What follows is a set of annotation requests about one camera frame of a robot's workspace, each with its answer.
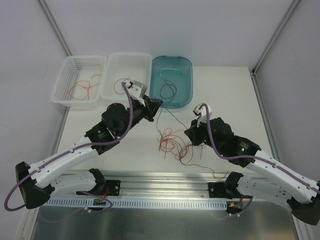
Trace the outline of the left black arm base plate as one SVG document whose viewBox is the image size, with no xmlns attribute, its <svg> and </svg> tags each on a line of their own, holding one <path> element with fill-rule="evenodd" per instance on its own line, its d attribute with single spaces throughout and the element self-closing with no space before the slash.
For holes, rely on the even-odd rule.
<svg viewBox="0 0 320 240">
<path fill-rule="evenodd" d="M 117 197 L 120 195 L 121 181 L 107 179 L 103 190 L 104 190 L 103 193 L 105 197 L 108 197 L 108 196 Z"/>
</svg>

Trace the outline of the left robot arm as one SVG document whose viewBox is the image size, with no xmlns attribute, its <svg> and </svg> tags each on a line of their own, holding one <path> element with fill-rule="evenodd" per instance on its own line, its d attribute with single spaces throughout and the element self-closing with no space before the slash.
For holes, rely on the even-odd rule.
<svg viewBox="0 0 320 240">
<path fill-rule="evenodd" d="M 35 209 L 54 195 L 76 193 L 103 195 L 107 181 L 97 168 L 85 173 L 65 176 L 76 165 L 95 159 L 111 150 L 141 120 L 154 121 L 163 101 L 144 95 L 142 101 L 129 99 L 129 107 L 113 103 L 101 115 L 101 121 L 88 130 L 76 143 L 63 153 L 57 153 L 42 161 L 16 165 L 16 180 L 24 201 L 24 207 Z"/>
</svg>

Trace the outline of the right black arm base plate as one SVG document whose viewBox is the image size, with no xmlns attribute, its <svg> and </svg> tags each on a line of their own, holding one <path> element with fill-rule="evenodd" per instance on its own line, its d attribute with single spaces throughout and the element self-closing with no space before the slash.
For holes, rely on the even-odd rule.
<svg viewBox="0 0 320 240">
<path fill-rule="evenodd" d="M 208 182 L 208 195 L 210 198 L 226 198 L 227 193 L 223 182 Z"/>
</svg>

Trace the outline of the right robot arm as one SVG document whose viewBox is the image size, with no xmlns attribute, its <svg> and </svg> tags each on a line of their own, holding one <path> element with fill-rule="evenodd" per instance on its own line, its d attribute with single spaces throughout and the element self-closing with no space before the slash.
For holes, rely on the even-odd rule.
<svg viewBox="0 0 320 240">
<path fill-rule="evenodd" d="M 258 181 L 232 171 L 223 184 L 225 198 L 256 197 L 290 211 L 300 221 L 316 226 L 320 221 L 320 183 L 304 177 L 275 160 L 251 140 L 235 135 L 220 117 L 209 124 L 191 122 L 184 131 L 194 146 L 205 144 L 229 163 L 258 173 Z"/>
</svg>

